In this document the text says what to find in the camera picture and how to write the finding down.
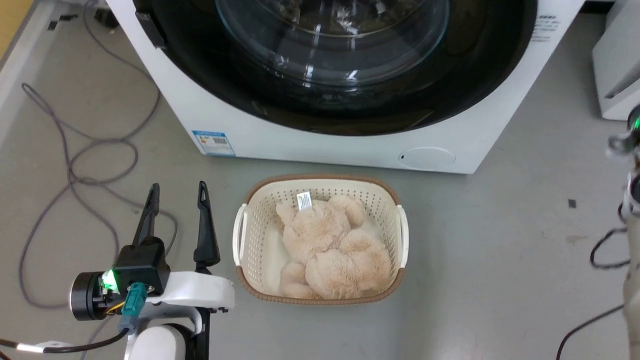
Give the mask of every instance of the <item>laundry basket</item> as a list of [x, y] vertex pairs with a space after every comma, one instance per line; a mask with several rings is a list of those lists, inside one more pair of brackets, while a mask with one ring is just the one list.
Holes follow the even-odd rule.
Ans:
[[[387, 288], [380, 293], [353, 299], [310, 300], [281, 296], [280, 271], [289, 261], [277, 230], [276, 204], [297, 204], [296, 196], [311, 192], [312, 199], [328, 200], [350, 195], [365, 205], [369, 218], [379, 227], [381, 240], [391, 257]], [[400, 285], [409, 252], [409, 227], [396, 193], [385, 183], [360, 176], [289, 175], [273, 177], [255, 185], [236, 215], [233, 253], [244, 288], [258, 299], [285, 304], [336, 306], [375, 302], [389, 296]]]

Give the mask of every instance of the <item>basket handle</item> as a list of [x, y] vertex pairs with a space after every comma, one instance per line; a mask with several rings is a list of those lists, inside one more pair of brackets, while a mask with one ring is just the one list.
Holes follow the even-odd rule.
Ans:
[[400, 262], [400, 267], [404, 268], [409, 258], [409, 221], [406, 219], [406, 213], [402, 205], [398, 205], [397, 207], [400, 215], [400, 233], [402, 239], [402, 262]]
[[233, 252], [234, 262], [236, 266], [240, 266], [240, 259], [244, 255], [244, 238], [246, 236], [246, 204], [242, 204], [238, 213], [236, 214], [236, 221], [234, 222], [233, 232]]

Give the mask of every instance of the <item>energy label sticker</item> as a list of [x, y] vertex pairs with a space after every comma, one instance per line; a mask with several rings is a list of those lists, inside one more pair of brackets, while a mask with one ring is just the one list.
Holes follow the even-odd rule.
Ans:
[[235, 156], [229, 139], [224, 133], [213, 133], [211, 131], [193, 131], [198, 143], [207, 155], [215, 156]]

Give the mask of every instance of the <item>front-loading washing machine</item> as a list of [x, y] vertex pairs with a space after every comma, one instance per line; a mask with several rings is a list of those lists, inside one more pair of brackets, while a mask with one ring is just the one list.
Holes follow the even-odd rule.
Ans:
[[203, 154], [472, 174], [584, 0], [108, 0]]

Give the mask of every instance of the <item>plush toy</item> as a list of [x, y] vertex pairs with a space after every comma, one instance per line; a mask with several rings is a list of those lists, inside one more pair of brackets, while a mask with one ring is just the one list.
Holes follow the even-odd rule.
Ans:
[[282, 268], [280, 291], [299, 299], [346, 299], [384, 290], [391, 262], [382, 242], [363, 230], [367, 212], [347, 195], [314, 200], [310, 208], [277, 204], [282, 241], [292, 263]]
[[318, 253], [307, 262], [305, 278], [323, 299], [361, 297], [389, 285], [391, 259], [384, 244], [363, 230], [350, 231], [338, 249]]
[[286, 297], [296, 299], [321, 299], [307, 284], [305, 266], [301, 263], [288, 263], [282, 268], [280, 292]]
[[338, 239], [351, 229], [344, 211], [326, 201], [315, 200], [313, 206], [300, 211], [277, 204], [276, 212], [284, 224], [284, 247], [302, 265], [318, 252], [337, 247]]

